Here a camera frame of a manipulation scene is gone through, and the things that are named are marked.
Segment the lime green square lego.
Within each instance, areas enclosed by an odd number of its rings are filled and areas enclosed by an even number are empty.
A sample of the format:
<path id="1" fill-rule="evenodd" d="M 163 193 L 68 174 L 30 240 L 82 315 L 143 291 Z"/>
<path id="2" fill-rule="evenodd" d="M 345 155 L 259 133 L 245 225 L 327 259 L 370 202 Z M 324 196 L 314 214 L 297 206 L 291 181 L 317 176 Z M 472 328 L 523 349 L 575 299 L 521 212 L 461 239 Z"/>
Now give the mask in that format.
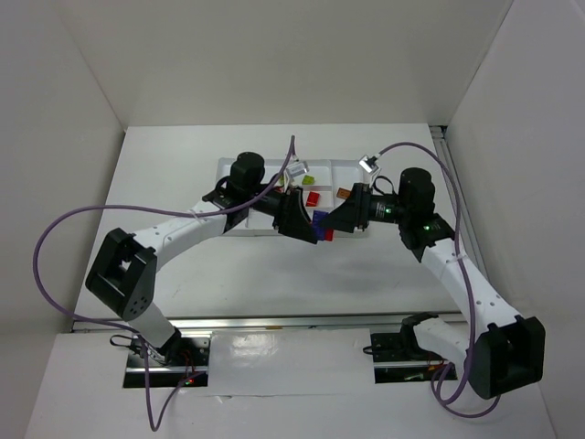
<path id="1" fill-rule="evenodd" d="M 315 178 L 309 175 L 305 175 L 302 180 L 303 186 L 312 186 L 315 183 Z"/>

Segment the small red sloped lego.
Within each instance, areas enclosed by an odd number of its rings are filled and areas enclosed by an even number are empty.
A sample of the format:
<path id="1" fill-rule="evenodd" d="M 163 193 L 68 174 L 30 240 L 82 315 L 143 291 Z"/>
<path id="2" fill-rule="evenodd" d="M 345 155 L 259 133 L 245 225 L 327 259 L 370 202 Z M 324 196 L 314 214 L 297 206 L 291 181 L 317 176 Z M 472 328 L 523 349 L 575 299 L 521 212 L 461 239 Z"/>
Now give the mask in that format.
<path id="1" fill-rule="evenodd" d="M 334 233 L 335 231 L 333 229 L 318 229 L 316 231 L 319 241 L 332 241 L 334 239 Z"/>

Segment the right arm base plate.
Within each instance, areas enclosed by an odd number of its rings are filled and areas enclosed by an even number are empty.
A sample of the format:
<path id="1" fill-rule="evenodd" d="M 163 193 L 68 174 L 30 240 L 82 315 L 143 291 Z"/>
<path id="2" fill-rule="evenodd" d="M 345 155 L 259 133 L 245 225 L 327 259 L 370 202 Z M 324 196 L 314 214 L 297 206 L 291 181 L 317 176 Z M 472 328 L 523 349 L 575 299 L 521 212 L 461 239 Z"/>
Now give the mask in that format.
<path id="1" fill-rule="evenodd" d="M 362 350 L 373 360 L 376 384 L 430 381 L 447 364 L 435 353 L 407 350 L 399 333 L 372 333 L 370 343 Z"/>

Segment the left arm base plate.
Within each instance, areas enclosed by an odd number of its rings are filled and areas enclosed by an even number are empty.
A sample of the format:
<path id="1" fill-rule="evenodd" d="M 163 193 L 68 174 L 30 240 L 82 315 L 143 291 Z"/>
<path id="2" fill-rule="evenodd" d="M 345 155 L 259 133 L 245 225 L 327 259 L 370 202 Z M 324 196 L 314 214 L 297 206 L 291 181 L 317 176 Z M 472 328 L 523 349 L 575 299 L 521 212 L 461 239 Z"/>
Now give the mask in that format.
<path id="1" fill-rule="evenodd" d="M 145 385 L 144 355 L 137 337 L 116 335 L 110 343 L 123 348 L 127 353 L 122 386 L 125 389 L 143 389 Z M 205 332 L 186 333 L 178 351 L 165 359 L 152 348 L 149 354 L 149 382 L 151 388 L 174 388 L 184 380 L 186 388 L 204 388 L 208 385 L 208 365 L 211 334 Z"/>

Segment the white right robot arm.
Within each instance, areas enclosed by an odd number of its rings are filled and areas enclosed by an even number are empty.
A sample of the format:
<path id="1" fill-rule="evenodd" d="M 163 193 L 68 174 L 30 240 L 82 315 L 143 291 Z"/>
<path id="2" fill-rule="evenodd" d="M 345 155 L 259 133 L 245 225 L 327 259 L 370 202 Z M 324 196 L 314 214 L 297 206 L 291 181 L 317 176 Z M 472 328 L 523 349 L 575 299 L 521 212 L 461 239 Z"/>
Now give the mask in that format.
<path id="1" fill-rule="evenodd" d="M 376 195 L 353 185 L 349 197 L 321 221 L 326 229 L 352 233 L 372 222 L 395 224 L 404 246 L 446 289 L 469 325 L 462 337 L 432 313 L 403 320 L 406 346 L 447 359 L 461 382 L 484 400 L 499 397 L 543 377 L 546 330 L 534 316 L 523 317 L 470 260 L 456 231 L 435 211 L 429 172 L 409 168 L 398 191 Z"/>

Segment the purple lego plate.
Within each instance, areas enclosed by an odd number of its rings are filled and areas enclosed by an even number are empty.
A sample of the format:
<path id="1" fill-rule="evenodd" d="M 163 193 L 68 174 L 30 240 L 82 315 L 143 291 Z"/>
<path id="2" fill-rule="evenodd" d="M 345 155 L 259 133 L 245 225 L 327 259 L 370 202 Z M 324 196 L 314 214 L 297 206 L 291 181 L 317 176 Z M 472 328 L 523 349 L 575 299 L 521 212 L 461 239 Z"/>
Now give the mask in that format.
<path id="1" fill-rule="evenodd" d="M 312 227 L 314 229 L 325 229 L 324 220 L 327 216 L 327 211 L 315 210 L 312 216 Z"/>

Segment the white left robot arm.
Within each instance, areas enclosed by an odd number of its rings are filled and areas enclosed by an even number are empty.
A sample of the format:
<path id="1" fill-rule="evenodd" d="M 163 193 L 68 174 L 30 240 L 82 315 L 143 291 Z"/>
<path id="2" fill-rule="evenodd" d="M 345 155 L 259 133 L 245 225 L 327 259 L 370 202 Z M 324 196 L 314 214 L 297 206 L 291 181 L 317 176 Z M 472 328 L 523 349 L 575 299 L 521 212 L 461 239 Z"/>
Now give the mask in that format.
<path id="1" fill-rule="evenodd" d="M 264 176 L 263 157 L 241 153 L 229 174 L 186 216 L 137 232 L 114 229 L 104 238 L 87 275 L 86 288 L 136 330 L 164 363 L 175 361 L 187 347 L 179 329 L 154 303 L 156 275 L 168 262 L 231 231 L 252 210 L 272 217 L 272 226 L 281 235 L 317 243 L 302 189 L 276 189 L 279 178 L 265 184 Z"/>

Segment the orange lego plate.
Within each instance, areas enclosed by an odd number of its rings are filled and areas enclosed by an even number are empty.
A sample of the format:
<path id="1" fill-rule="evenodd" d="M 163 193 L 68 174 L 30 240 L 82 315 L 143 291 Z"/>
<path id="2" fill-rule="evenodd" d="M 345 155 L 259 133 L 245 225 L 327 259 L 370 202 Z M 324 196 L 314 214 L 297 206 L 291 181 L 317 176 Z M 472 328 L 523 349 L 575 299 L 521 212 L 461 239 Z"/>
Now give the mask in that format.
<path id="1" fill-rule="evenodd" d="M 349 189 L 345 189 L 345 188 L 340 187 L 337 190 L 335 197 L 339 200 L 347 200 L 350 197 L 350 195 L 351 195 L 351 191 Z"/>

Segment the red curved lego brick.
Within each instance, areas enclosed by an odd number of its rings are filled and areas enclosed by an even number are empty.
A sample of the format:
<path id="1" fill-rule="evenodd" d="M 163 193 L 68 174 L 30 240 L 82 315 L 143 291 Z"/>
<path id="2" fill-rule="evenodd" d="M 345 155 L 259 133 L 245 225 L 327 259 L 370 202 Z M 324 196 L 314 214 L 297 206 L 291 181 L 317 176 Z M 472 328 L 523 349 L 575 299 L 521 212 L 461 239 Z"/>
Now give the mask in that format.
<path id="1" fill-rule="evenodd" d="M 308 193 L 305 206 L 309 208 L 317 207 L 320 200 L 320 194 L 318 192 L 310 191 Z"/>

